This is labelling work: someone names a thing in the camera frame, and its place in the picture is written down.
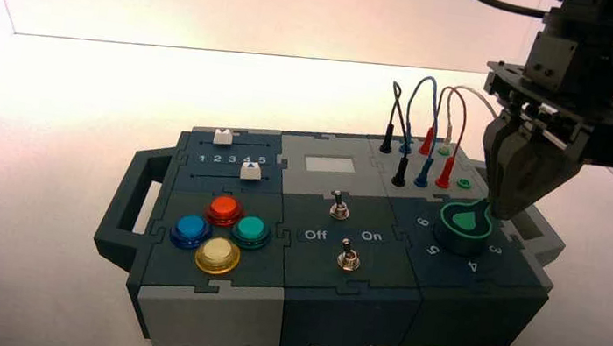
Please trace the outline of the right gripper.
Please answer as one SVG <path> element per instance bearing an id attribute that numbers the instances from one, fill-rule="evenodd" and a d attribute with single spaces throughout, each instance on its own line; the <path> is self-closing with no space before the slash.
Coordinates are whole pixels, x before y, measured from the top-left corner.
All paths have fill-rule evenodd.
<path id="1" fill-rule="evenodd" d="M 559 10 L 544 21 L 525 63 L 490 62 L 484 87 L 509 110 L 483 133 L 487 200 L 504 220 L 573 178 L 581 164 L 613 167 L 613 24 Z M 502 201 L 498 156 L 509 136 Z"/>

